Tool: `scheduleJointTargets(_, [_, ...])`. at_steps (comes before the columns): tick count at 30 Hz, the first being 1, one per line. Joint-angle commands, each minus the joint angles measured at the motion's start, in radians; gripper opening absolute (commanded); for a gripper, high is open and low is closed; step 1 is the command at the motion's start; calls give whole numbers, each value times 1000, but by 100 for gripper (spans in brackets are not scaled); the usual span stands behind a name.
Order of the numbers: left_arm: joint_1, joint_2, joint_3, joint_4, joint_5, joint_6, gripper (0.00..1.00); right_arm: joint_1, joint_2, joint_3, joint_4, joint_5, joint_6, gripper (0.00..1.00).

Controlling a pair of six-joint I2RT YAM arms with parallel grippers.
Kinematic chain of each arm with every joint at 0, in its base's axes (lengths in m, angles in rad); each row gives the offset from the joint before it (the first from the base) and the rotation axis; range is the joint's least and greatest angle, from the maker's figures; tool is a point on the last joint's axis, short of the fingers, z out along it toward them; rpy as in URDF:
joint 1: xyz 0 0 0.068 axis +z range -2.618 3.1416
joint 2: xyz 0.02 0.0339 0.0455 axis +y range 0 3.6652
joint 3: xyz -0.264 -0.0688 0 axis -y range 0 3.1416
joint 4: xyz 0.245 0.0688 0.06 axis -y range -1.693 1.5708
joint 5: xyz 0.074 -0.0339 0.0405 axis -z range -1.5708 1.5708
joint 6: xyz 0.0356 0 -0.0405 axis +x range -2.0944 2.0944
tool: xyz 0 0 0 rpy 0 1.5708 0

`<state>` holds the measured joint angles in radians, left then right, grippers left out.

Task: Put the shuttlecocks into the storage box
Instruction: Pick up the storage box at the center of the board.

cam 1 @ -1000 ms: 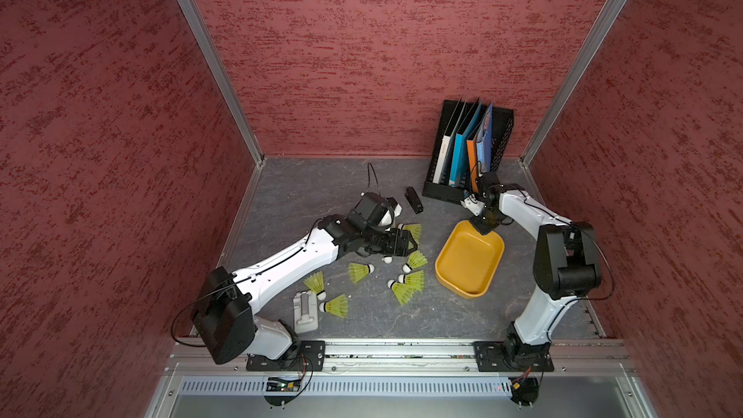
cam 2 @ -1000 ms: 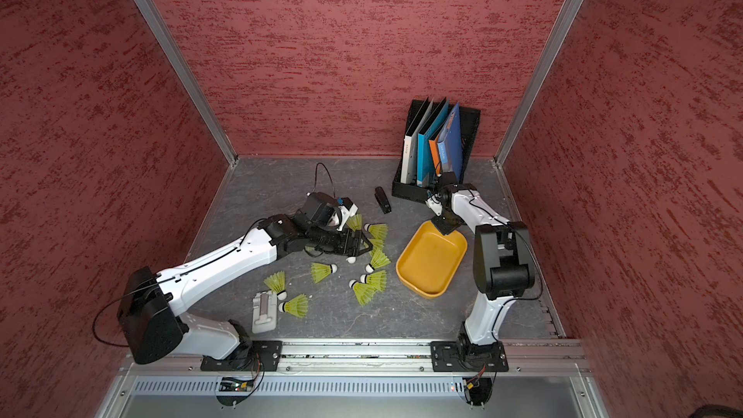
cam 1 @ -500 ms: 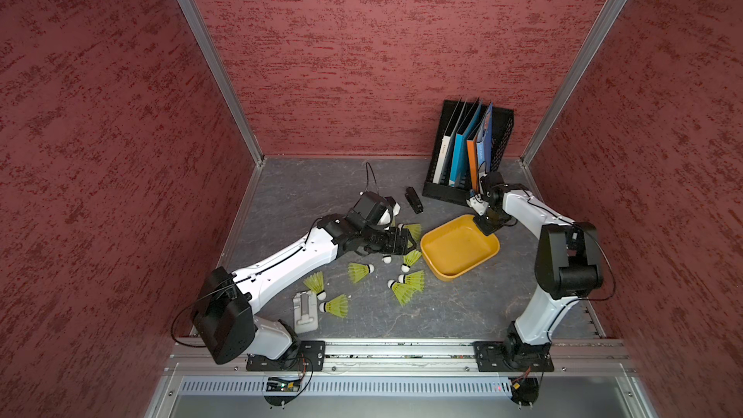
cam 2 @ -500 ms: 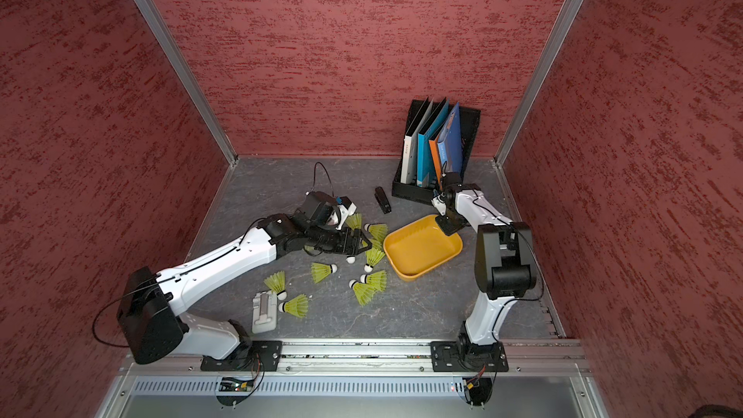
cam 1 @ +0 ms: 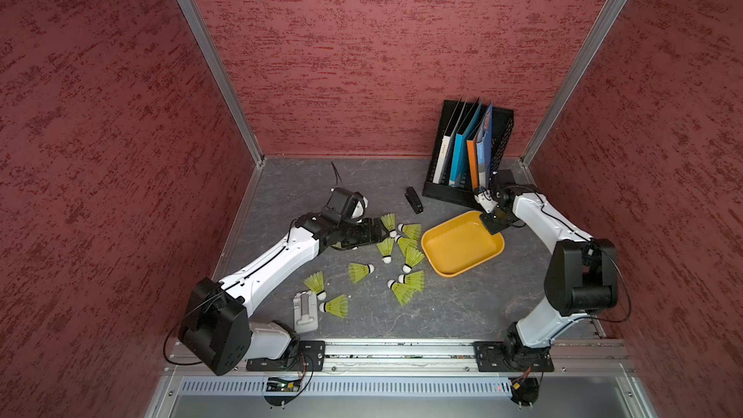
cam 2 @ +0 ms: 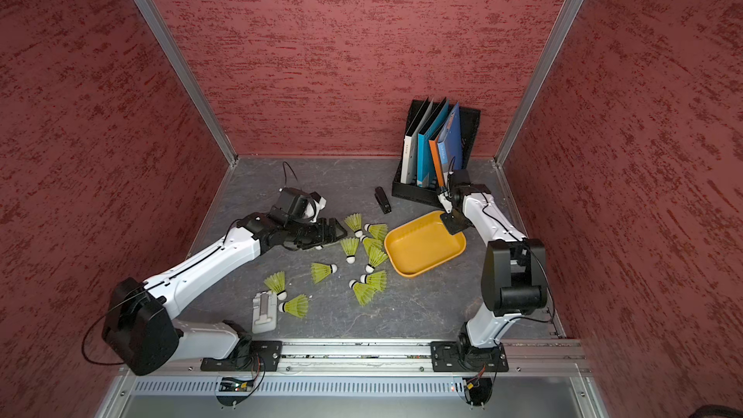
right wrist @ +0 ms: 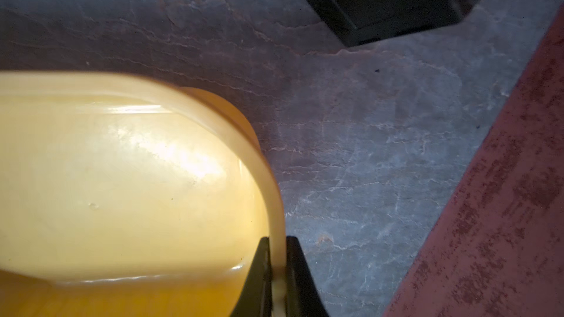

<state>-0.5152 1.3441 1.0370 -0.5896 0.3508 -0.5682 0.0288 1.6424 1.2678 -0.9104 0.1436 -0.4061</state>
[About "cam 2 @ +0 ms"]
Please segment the yellow shuttlecock three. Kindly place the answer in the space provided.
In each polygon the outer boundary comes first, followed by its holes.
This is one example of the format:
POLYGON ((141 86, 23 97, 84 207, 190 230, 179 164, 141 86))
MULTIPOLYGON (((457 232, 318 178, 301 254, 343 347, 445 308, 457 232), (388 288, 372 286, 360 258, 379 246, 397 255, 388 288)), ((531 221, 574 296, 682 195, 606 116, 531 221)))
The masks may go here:
POLYGON ((356 261, 356 255, 360 245, 358 238, 344 238, 340 241, 344 255, 346 256, 346 262, 353 264, 356 261))

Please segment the yellow shuttlecock six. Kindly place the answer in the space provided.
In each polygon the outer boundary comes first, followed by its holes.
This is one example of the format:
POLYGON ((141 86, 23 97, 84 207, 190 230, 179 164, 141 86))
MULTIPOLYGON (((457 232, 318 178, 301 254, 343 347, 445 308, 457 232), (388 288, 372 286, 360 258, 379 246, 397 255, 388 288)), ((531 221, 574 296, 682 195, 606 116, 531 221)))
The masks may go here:
POLYGON ((326 264, 313 262, 311 264, 311 276, 314 284, 319 284, 338 271, 335 263, 326 264))

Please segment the yellow shuttlecock one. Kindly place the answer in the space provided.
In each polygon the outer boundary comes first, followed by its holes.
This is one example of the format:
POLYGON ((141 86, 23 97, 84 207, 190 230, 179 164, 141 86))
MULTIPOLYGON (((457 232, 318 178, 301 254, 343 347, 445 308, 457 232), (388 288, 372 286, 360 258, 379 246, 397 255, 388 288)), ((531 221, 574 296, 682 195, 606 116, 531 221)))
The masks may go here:
POLYGON ((361 238, 364 235, 363 218, 361 213, 348 215, 344 219, 344 223, 356 238, 361 238))

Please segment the yellow shuttlecock four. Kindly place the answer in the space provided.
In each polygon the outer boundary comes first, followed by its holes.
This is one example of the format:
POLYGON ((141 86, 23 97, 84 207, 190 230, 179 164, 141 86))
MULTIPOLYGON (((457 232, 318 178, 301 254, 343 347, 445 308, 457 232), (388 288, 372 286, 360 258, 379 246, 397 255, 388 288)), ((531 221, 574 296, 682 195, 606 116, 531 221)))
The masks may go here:
POLYGON ((364 235, 360 238, 360 241, 362 245, 364 246, 364 249, 367 254, 370 254, 373 251, 373 249, 377 249, 379 251, 383 251, 384 249, 383 242, 377 238, 364 235))

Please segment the yellow shuttlecock two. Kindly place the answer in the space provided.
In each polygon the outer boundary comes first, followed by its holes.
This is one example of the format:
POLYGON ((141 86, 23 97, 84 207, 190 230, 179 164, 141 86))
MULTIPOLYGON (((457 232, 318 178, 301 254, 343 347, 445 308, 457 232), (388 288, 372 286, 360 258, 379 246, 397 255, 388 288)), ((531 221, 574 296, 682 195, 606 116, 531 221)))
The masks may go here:
POLYGON ((384 241, 389 232, 389 226, 387 224, 365 224, 364 230, 372 238, 384 241))

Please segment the yellow plastic storage box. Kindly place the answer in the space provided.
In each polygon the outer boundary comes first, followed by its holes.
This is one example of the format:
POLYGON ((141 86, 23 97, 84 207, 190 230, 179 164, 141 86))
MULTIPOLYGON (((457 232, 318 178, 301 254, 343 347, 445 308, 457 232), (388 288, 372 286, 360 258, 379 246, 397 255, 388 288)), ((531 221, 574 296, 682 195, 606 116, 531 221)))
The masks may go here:
POLYGON ((441 220, 443 214, 433 211, 387 234, 384 249, 398 274, 416 278, 466 250, 466 237, 462 232, 450 234, 441 220))

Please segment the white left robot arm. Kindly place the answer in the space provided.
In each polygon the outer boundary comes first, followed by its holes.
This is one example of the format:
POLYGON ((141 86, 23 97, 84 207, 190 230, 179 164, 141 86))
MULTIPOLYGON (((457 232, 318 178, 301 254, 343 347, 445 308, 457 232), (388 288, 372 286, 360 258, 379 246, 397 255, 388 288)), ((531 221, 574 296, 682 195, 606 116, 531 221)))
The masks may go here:
POLYGON ((251 336, 244 328, 229 320, 184 322, 180 314, 229 273, 277 246, 304 251, 347 237, 333 218, 276 220, 249 214, 182 263, 143 282, 127 278, 119 283, 101 320, 102 339, 135 375, 149 375, 177 360, 245 362, 251 336))

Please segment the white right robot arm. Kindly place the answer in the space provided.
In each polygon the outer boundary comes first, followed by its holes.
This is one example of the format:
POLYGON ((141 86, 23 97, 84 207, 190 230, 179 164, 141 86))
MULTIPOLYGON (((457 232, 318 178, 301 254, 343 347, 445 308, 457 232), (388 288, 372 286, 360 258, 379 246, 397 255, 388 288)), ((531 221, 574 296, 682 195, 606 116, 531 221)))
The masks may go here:
POLYGON ((442 211, 387 232, 373 249, 400 275, 414 278, 459 257, 466 249, 464 233, 476 230, 486 246, 482 304, 456 341, 431 346, 433 367, 504 370, 503 335, 550 301, 545 247, 518 231, 497 207, 490 189, 472 182, 467 170, 449 172, 438 199, 442 211))

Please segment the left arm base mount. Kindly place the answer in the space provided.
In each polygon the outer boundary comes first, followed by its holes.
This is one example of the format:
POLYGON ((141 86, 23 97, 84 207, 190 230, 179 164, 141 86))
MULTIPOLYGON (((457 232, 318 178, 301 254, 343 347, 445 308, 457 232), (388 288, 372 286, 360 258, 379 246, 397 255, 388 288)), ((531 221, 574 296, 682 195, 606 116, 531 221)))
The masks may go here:
POLYGON ((283 346, 281 341, 241 340, 227 358, 204 358, 200 369, 203 372, 273 373, 278 369, 283 346))

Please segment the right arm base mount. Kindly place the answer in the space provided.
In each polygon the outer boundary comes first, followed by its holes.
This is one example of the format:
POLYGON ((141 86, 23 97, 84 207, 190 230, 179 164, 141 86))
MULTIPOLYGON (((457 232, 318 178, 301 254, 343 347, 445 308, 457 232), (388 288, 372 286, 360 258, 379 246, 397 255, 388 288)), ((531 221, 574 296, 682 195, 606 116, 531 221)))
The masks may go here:
POLYGON ((431 363, 437 373, 507 373, 503 346, 474 348, 459 342, 431 342, 431 363))

